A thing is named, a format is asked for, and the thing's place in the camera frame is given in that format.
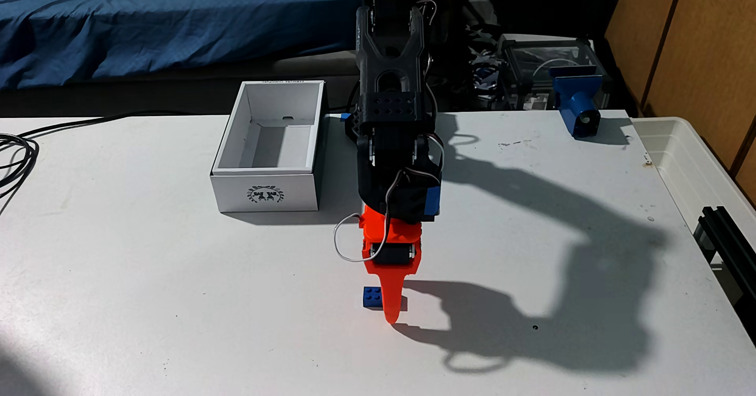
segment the white table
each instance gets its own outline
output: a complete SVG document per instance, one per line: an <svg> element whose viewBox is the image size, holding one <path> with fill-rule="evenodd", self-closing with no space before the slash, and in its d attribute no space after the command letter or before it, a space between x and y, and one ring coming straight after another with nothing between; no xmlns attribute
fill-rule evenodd
<svg viewBox="0 0 756 396"><path fill-rule="evenodd" d="M0 393L754 394L756 349L624 112L602 115L593 141L555 111L439 116L441 216L395 328L332 246L359 205L337 123L322 211L272 217L216 209L224 116L40 137L0 215ZM356 224L340 236L357 256Z"/></svg>

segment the robotic arm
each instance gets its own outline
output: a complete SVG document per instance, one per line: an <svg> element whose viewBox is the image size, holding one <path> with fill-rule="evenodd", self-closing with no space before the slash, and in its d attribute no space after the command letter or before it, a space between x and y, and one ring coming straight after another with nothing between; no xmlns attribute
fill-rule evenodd
<svg viewBox="0 0 756 396"><path fill-rule="evenodd" d="M357 144L364 242L362 259L339 256L362 261L369 274L379 276L385 318L393 324L404 277L420 264L421 222L439 213L443 143L435 134L437 106L426 85L431 59L423 16L426 9L435 14L435 3L364 3L357 11L360 94L345 122L347 136ZM430 158L430 145L440 148L437 162Z"/></svg>

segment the bed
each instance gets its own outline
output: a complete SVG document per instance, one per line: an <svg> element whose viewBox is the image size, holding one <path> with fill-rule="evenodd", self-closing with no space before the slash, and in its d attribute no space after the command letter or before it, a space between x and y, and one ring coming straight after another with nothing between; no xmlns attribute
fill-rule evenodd
<svg viewBox="0 0 756 396"><path fill-rule="evenodd" d="M0 91L354 46L360 0L0 0Z"/></svg>

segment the wood panel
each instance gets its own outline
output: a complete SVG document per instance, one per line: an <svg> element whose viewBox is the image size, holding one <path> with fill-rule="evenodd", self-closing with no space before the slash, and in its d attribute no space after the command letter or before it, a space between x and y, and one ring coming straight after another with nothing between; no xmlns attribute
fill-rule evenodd
<svg viewBox="0 0 756 396"><path fill-rule="evenodd" d="M680 0L647 99L690 121L727 168L754 119L755 41L756 0Z"/></svg>
<svg viewBox="0 0 756 396"><path fill-rule="evenodd" d="M738 185L751 202L756 201L756 147L751 146L736 177Z"/></svg>
<svg viewBox="0 0 756 396"><path fill-rule="evenodd" d="M630 93L643 92L662 38L672 0L619 0L606 39Z"/></svg>

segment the black bracket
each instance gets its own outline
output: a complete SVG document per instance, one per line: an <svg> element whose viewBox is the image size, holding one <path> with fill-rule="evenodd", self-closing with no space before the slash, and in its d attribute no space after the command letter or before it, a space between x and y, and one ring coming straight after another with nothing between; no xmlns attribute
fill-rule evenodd
<svg viewBox="0 0 756 396"><path fill-rule="evenodd" d="M743 292L756 300L756 253L724 207L704 207L693 233L706 261L719 253Z"/></svg>

